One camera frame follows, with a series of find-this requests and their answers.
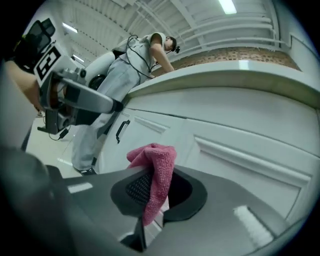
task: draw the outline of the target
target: white floor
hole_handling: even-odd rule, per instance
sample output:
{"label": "white floor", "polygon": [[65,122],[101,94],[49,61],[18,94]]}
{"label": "white floor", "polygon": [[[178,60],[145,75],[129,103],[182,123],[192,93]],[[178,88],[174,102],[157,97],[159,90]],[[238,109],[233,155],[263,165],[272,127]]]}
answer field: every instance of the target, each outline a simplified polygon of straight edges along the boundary
{"label": "white floor", "polygon": [[[39,131],[38,127],[43,127],[44,119],[42,117],[36,117],[32,124],[31,134],[26,147],[26,152],[36,156],[43,164],[56,166],[59,168],[63,178],[80,177],[71,163],[73,139],[78,130],[78,126],[72,125],[68,134],[58,141],[50,139],[49,134],[43,131]],[[58,139],[58,135],[50,135],[53,139]],[[105,135],[99,138],[97,143],[96,156],[102,147]]]}

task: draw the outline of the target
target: brick wall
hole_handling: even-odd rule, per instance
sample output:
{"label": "brick wall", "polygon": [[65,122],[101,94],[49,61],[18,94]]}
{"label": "brick wall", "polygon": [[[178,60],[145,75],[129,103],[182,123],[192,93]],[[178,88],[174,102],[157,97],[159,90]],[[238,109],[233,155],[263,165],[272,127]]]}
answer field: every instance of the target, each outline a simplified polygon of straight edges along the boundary
{"label": "brick wall", "polygon": [[[235,60],[252,60],[274,63],[300,71],[297,64],[286,53],[282,51],[271,51],[263,48],[258,49],[255,47],[228,47],[204,51],[179,59],[173,62],[172,66],[174,67],[174,69],[178,70],[197,64]],[[154,76],[160,76],[164,73],[165,72],[162,67],[152,72]]]}

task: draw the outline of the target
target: sneaker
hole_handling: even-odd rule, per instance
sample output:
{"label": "sneaker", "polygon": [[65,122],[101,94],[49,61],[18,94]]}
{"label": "sneaker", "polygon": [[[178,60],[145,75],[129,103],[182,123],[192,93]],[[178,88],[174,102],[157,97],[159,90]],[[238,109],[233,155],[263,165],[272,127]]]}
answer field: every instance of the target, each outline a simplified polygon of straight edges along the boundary
{"label": "sneaker", "polygon": [[80,173],[82,176],[88,176],[88,175],[96,175],[97,173],[93,168],[90,168],[88,170],[78,170],[76,169],[78,173]]}

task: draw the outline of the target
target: ceiling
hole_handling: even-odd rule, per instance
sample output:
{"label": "ceiling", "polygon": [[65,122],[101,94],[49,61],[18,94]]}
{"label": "ceiling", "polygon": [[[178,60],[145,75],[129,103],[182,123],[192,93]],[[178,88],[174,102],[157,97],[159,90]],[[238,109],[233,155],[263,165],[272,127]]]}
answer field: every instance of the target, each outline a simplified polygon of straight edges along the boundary
{"label": "ceiling", "polygon": [[273,46],[279,38],[271,0],[233,0],[226,15],[218,0],[59,0],[56,11],[66,24],[72,52],[89,64],[130,35],[163,32],[181,46],[177,59],[229,44]]}

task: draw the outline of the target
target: person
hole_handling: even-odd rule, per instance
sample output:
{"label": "person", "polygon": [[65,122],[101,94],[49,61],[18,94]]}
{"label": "person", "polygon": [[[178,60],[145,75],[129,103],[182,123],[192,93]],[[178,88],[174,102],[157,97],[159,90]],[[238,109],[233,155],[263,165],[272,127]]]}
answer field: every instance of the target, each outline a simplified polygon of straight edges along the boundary
{"label": "person", "polygon": [[[153,78],[150,73],[155,60],[166,73],[175,70],[166,55],[166,51],[173,51],[177,46],[174,37],[156,32],[127,42],[126,53],[111,64],[105,80],[97,89],[99,93],[120,102],[132,88]],[[92,162],[98,134],[101,129],[111,125],[108,123],[111,116],[112,114],[102,113],[92,125],[79,127],[75,135],[71,162],[82,175],[96,174]]]}

